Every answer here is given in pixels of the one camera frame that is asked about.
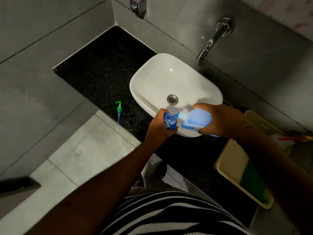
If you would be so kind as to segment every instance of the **bracelet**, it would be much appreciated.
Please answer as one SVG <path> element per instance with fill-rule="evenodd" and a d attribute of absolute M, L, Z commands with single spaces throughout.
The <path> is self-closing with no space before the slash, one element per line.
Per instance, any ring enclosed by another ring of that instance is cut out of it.
<path fill-rule="evenodd" d="M 236 142 L 237 142 L 238 135 L 239 135 L 240 131 L 241 131 L 243 128 L 248 127 L 248 126 L 252 126 L 252 127 L 253 127 L 253 125 L 247 124 L 247 125 L 245 125 L 245 126 L 242 126 L 242 127 L 238 130 L 237 135 L 236 135 Z"/>

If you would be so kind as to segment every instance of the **hand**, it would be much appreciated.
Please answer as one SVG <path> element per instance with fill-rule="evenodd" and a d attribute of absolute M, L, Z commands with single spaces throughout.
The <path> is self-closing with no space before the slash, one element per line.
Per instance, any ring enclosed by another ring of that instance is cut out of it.
<path fill-rule="evenodd" d="M 240 110 L 234 109 L 225 104 L 210 105 L 206 103 L 194 104 L 194 108 L 200 108 L 212 115 L 211 123 L 200 129 L 200 134 L 214 134 L 221 137 L 236 140 L 238 132 L 251 123 L 245 118 Z"/>
<path fill-rule="evenodd" d="M 166 129 L 164 125 L 164 114 L 167 112 L 168 110 L 160 109 L 159 112 L 155 115 L 154 119 L 149 124 L 145 141 L 148 141 L 159 147 L 170 136 L 177 132 L 178 126 L 176 126 L 174 130 Z"/>

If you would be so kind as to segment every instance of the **metal drain strainer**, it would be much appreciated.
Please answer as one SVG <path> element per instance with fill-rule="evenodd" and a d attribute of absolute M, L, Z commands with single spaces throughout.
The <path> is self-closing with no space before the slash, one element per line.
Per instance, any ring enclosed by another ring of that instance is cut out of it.
<path fill-rule="evenodd" d="M 177 95 L 174 95 L 174 94 L 168 95 L 167 102 L 172 106 L 176 105 L 178 103 Z"/>

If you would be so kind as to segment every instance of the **sink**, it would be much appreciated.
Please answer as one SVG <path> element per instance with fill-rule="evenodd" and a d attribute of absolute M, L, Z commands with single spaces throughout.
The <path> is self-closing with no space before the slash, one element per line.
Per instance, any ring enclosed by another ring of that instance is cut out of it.
<path fill-rule="evenodd" d="M 189 112 L 195 103 L 219 105 L 221 91 L 211 81 L 178 58 L 157 54 L 149 59 L 132 77 L 129 84 L 136 102 L 152 117 L 160 108 L 170 113 Z M 178 119 L 177 134 L 198 137 L 198 132 L 184 129 Z"/>

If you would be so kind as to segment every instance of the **black granite countertop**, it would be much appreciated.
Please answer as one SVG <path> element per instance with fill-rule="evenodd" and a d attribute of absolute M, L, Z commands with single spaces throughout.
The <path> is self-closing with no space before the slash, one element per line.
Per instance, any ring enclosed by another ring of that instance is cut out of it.
<path fill-rule="evenodd" d="M 129 82 L 154 51 L 118 26 L 102 34 L 56 67 L 56 74 L 143 142 L 152 117 L 131 95 Z M 227 139 L 173 135 L 156 154 L 210 198 L 249 227 L 257 203 L 229 182 L 213 165 Z"/>

